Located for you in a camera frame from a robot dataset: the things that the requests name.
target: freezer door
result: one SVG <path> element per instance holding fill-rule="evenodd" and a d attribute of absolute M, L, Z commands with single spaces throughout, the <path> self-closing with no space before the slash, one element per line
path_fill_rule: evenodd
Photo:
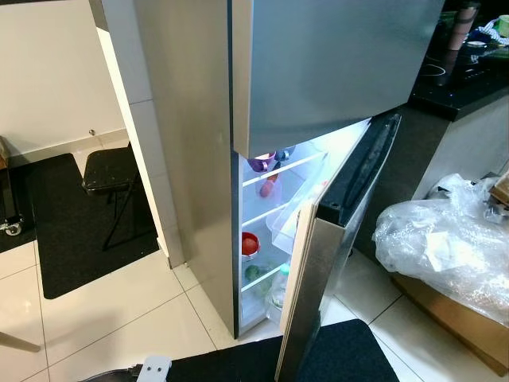
<path fill-rule="evenodd" d="M 276 381 L 297 380 L 320 328 L 320 306 L 335 264 L 346 262 L 401 116 L 379 115 L 329 187 L 302 208 L 283 304 Z"/>
<path fill-rule="evenodd" d="M 273 152 L 408 100 L 443 0 L 232 0 L 234 150 Z"/>

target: plastic bottle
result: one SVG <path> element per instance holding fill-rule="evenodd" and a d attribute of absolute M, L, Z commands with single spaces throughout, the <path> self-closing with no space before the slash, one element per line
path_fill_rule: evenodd
<path fill-rule="evenodd" d="M 271 301 L 279 309 L 282 309 L 285 301 L 286 284 L 288 283 L 289 264 L 284 263 L 274 277 L 272 288 L 270 288 Z"/>

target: red bowl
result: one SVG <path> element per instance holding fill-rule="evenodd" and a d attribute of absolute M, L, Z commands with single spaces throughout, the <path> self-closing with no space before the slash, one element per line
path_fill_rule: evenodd
<path fill-rule="evenodd" d="M 250 232 L 242 232 L 242 254 L 252 256 L 260 250 L 260 240 Z"/>

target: black stool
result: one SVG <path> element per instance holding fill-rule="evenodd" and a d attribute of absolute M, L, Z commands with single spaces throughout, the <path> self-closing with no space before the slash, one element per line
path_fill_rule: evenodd
<path fill-rule="evenodd" d="M 103 242 L 103 251 L 107 250 L 111 237 L 119 224 L 120 218 L 126 209 L 133 192 L 134 185 L 139 181 L 140 173 L 136 166 L 133 150 L 128 147 L 120 149 L 99 150 L 88 155 L 83 188 L 87 195 L 108 195 L 115 198 L 114 221 Z M 126 197 L 117 212 L 118 193 L 126 192 Z"/>

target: kitchen counter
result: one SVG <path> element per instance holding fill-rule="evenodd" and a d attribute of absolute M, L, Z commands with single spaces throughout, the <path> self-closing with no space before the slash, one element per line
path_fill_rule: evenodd
<path fill-rule="evenodd" d="M 486 51 L 462 48 L 441 60 L 427 55 L 408 104 L 454 122 L 509 94 L 507 64 L 483 61 Z"/>

